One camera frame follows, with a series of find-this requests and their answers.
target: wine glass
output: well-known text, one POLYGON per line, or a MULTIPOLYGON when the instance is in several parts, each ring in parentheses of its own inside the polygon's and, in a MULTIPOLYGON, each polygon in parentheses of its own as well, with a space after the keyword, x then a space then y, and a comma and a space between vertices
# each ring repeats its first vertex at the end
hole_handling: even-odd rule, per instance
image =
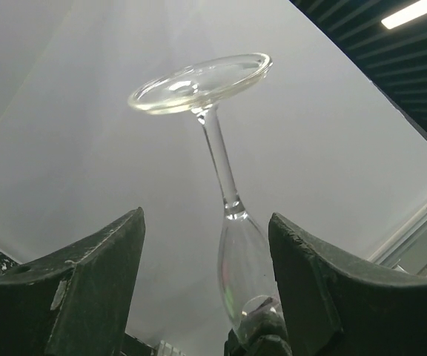
POLYGON ((214 59, 155 79, 128 98, 129 106, 153 115, 191 111, 202 125, 224 202, 219 287, 233 330, 243 345, 258 334, 265 321, 281 326, 284 321, 268 239, 236 190, 217 108, 219 100, 264 78, 271 65, 271 58, 263 53, 214 59))

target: fluorescent light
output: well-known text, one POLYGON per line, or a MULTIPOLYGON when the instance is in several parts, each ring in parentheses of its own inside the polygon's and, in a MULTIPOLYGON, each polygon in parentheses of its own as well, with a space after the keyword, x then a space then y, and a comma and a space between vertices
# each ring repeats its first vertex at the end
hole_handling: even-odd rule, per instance
POLYGON ((391 30, 427 13, 427 0, 419 0, 408 7, 382 20, 382 24, 391 30))

